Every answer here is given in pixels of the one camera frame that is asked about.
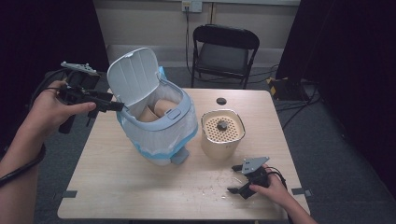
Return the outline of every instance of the container lid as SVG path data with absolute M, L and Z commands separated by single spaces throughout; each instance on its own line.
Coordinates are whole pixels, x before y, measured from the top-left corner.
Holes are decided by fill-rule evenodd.
M 107 81 L 119 102 L 133 105 L 160 85 L 157 57 L 152 49 L 136 49 L 117 59 L 107 70 Z
M 210 111 L 202 115 L 205 137 L 213 143 L 230 143 L 245 136 L 245 127 L 240 117 L 229 109 Z

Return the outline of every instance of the trash can lid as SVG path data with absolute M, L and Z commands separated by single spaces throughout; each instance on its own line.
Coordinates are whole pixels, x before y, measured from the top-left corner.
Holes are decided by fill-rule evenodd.
M 160 85 L 157 57 L 152 49 L 131 51 L 107 70 L 107 81 L 119 102 L 133 105 L 149 96 Z

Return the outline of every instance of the beige container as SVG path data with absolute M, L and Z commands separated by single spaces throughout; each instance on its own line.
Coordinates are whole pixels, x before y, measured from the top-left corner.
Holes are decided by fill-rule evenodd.
M 160 99 L 155 103 L 154 114 L 161 118 L 165 115 L 166 111 L 175 107 L 177 107 L 177 104 L 174 102 Z
M 244 124 L 233 110 L 207 112 L 202 115 L 201 124 L 201 148 L 212 159 L 230 158 L 245 136 Z
M 152 112 L 152 110 L 149 108 L 149 106 L 146 105 L 145 109 L 137 120 L 142 122 L 152 122 L 157 119 L 159 119 L 157 115 L 155 115 L 154 112 Z

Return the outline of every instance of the round container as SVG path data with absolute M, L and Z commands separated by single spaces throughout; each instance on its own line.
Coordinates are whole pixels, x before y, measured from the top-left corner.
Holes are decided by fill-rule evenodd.
M 212 159 L 230 158 L 245 136 L 244 124 L 233 110 L 207 112 L 202 115 L 201 124 L 201 148 Z

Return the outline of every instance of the wall outlet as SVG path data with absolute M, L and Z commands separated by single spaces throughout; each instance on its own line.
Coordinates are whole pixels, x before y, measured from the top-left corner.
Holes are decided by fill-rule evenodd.
M 202 12 L 202 2 L 201 1 L 181 1 L 181 11 L 189 12 Z
M 181 11 L 187 11 L 186 8 L 189 12 L 192 11 L 191 1 L 181 1 Z

